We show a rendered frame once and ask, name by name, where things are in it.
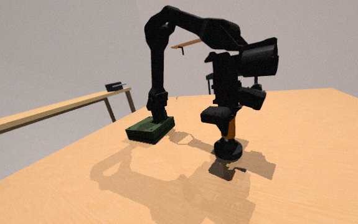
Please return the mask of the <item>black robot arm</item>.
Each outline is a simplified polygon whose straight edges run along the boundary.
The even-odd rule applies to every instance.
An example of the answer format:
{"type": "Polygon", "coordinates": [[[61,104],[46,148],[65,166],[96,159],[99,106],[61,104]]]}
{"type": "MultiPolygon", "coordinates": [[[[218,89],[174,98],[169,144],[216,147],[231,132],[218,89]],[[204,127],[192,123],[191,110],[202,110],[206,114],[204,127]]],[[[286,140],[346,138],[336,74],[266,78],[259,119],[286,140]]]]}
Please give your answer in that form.
{"type": "MultiPolygon", "coordinates": [[[[246,78],[270,76],[277,72],[279,56],[276,37],[248,44],[242,38],[238,24],[220,18],[202,18],[170,5],[164,6],[161,12],[150,17],[144,27],[151,51],[152,87],[146,108],[151,111],[152,123],[168,119],[165,110],[168,92],[164,89],[164,50],[176,26],[198,35],[212,49],[238,52],[237,55],[210,52],[204,62],[213,62],[214,80],[238,78],[238,73],[246,78]]],[[[262,91],[261,84],[255,83],[249,88],[239,82],[233,89],[232,107],[240,104],[260,110],[265,98],[266,92],[262,91]]]]}

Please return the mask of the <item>orange cylindrical knob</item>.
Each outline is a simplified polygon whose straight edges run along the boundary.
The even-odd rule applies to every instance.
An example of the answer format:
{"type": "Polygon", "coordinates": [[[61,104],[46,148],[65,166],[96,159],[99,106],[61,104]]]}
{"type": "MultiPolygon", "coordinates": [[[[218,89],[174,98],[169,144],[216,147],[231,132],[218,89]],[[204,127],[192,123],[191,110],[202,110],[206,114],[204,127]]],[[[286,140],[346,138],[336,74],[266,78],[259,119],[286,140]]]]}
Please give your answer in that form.
{"type": "Polygon", "coordinates": [[[233,139],[235,137],[235,117],[230,121],[227,137],[223,136],[222,133],[221,136],[225,139],[233,139]]]}

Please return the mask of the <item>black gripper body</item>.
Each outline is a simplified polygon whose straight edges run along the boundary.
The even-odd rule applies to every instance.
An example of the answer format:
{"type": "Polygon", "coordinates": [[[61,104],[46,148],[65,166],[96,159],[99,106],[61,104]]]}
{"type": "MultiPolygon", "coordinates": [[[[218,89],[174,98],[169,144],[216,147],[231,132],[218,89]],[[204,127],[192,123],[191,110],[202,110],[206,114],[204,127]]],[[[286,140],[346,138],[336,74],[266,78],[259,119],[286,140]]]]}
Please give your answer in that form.
{"type": "Polygon", "coordinates": [[[215,89],[215,99],[213,104],[218,106],[209,106],[200,114],[202,123],[216,124],[226,126],[230,122],[232,112],[233,89],[239,85],[238,78],[228,80],[214,80],[211,85],[215,89]]]}

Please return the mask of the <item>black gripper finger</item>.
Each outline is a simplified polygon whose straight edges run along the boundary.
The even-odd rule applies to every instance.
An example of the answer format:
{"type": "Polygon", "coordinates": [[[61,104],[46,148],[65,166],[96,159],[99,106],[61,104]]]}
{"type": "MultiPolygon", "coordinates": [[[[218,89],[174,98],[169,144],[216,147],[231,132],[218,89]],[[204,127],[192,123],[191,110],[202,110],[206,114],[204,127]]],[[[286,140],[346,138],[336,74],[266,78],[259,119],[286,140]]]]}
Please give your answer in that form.
{"type": "Polygon", "coordinates": [[[232,115],[236,116],[237,111],[239,111],[242,107],[243,107],[243,105],[240,105],[240,104],[238,104],[238,107],[231,107],[232,115]]]}
{"type": "MultiPolygon", "coordinates": [[[[235,116],[232,115],[230,121],[231,121],[234,117],[235,117],[235,116]]],[[[228,125],[226,125],[226,126],[216,125],[216,126],[219,128],[220,132],[223,134],[223,136],[226,136],[226,137],[227,137],[228,129],[229,129],[229,124],[230,124],[230,122],[229,122],[228,125]]]]}

